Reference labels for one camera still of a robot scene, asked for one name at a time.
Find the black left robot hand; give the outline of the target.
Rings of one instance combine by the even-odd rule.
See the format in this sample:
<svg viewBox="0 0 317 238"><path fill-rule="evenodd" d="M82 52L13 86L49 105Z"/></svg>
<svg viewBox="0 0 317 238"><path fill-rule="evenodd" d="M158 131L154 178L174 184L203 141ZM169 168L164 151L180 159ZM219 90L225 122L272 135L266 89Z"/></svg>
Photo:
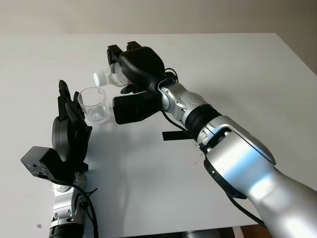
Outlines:
<svg viewBox="0 0 317 238"><path fill-rule="evenodd" d="M72 97L66 82L59 81L58 116L53 121L52 146L63 162L83 173L89 169L84 160L92 127L85 122L78 96L76 91Z"/></svg>

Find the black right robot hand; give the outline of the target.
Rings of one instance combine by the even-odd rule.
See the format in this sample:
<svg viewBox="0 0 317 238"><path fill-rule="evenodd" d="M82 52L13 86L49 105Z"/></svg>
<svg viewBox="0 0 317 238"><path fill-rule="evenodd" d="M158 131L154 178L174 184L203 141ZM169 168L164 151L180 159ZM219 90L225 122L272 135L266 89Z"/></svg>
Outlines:
<svg viewBox="0 0 317 238"><path fill-rule="evenodd" d="M165 66L158 54L150 47L141 46L136 41L127 43L126 51L117 45L107 47L108 63L118 63L128 83L121 94L154 92L163 77Z"/></svg>

